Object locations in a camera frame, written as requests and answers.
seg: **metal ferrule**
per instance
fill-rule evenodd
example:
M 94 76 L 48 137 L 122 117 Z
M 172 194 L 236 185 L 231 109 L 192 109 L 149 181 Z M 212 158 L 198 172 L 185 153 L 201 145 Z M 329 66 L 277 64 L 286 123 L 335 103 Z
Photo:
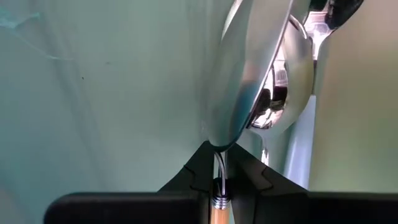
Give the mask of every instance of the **metal ferrule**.
M 212 206 L 216 209 L 227 209 L 229 207 L 230 199 L 228 194 L 221 194 L 221 178 L 215 178 L 213 186 L 213 198 L 211 199 Z

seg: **metal spoon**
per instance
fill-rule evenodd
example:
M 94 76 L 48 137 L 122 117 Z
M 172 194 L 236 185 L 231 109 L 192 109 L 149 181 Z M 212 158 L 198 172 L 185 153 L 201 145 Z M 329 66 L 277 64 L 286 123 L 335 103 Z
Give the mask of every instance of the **metal spoon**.
M 269 159 L 265 137 L 282 133 L 297 120 L 307 105 L 312 86 L 311 42 L 299 21 L 290 16 L 248 127 L 262 139 L 262 162 Z
M 340 28 L 362 5 L 364 0 L 312 0 L 304 28 L 312 39 L 316 68 L 323 41 Z
M 292 0 L 243 0 L 223 36 L 209 83 L 212 145 L 234 143 L 249 122 L 287 24 Z

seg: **utensil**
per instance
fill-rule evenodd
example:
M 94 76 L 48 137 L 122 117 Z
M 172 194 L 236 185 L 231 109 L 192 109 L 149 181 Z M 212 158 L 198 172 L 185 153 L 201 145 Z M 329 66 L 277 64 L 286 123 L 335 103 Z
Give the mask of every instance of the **utensil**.
M 292 0 L 243 0 L 222 38 L 209 83 L 206 128 L 226 149 L 249 122 L 271 69 Z
M 314 69 L 317 67 L 319 51 L 322 43 L 359 9 L 363 1 L 364 0 L 311 1 L 311 11 L 305 21 L 304 28 L 312 39 Z
M 312 49 L 308 35 L 294 16 L 267 76 L 249 129 L 260 136 L 285 131 L 304 110 L 313 85 Z

